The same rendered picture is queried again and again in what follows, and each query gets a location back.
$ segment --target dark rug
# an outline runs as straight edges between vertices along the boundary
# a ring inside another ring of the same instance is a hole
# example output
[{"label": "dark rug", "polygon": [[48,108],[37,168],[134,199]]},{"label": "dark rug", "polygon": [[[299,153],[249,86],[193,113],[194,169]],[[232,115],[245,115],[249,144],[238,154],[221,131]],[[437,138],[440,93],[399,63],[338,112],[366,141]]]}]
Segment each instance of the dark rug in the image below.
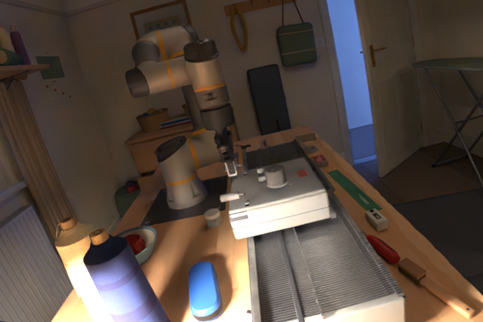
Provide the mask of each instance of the dark rug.
[{"label": "dark rug", "polygon": [[483,189],[394,208],[483,293]]},{"label": "dark rug", "polygon": [[162,222],[172,222],[173,220],[191,218],[193,216],[203,215],[208,209],[217,208],[225,210],[226,203],[220,202],[220,195],[226,194],[227,182],[227,176],[203,181],[208,190],[208,196],[206,199],[194,207],[182,210],[171,209],[168,206],[166,189],[162,189],[154,200],[154,203],[152,203],[151,209],[149,209],[149,212],[141,225],[154,225]]}]

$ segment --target curtain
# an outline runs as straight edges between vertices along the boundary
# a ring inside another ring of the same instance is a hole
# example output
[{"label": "curtain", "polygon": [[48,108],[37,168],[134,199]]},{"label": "curtain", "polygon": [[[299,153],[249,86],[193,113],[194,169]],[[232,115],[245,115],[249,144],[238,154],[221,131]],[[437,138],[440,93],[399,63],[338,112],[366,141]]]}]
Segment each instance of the curtain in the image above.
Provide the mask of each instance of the curtain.
[{"label": "curtain", "polygon": [[74,212],[60,184],[21,81],[0,84],[0,123],[37,208],[55,238],[60,220]]}]

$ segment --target purple thread spool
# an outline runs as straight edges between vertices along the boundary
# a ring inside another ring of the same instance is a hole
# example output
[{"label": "purple thread spool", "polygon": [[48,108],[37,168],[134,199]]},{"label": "purple thread spool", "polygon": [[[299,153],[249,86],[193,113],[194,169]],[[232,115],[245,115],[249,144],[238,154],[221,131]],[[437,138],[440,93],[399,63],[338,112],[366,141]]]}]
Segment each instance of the purple thread spool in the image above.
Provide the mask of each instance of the purple thread spool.
[{"label": "purple thread spool", "polygon": [[25,45],[23,45],[23,40],[20,36],[20,33],[15,29],[15,26],[10,26],[10,30],[10,38],[12,40],[12,44],[14,45],[15,53],[23,57],[23,64],[31,64],[29,55],[27,54],[27,49],[25,49]]},{"label": "purple thread spool", "polygon": [[84,263],[114,322],[169,322],[128,241],[103,228],[91,241]]}]

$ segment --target coat rack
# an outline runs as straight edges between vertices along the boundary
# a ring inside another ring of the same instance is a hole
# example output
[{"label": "coat rack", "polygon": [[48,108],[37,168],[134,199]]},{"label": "coat rack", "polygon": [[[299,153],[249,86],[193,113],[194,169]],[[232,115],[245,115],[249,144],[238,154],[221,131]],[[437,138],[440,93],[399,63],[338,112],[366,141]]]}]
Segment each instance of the coat rack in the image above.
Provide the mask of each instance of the coat rack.
[{"label": "coat rack", "polygon": [[[284,0],[285,4],[293,3],[292,0]],[[236,3],[242,13],[249,11],[259,11],[260,9],[266,9],[271,7],[277,7],[281,5],[281,0],[247,0],[246,2]],[[231,14],[232,4],[225,5],[225,15],[227,17]]]}]

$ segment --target doorway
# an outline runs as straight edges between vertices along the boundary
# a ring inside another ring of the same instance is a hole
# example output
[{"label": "doorway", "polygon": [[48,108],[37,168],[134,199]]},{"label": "doorway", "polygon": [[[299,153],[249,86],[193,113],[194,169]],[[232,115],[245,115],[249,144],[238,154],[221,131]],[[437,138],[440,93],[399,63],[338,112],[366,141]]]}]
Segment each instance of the doorway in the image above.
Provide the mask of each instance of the doorway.
[{"label": "doorway", "polygon": [[368,78],[354,0],[327,0],[354,164],[376,160]]}]

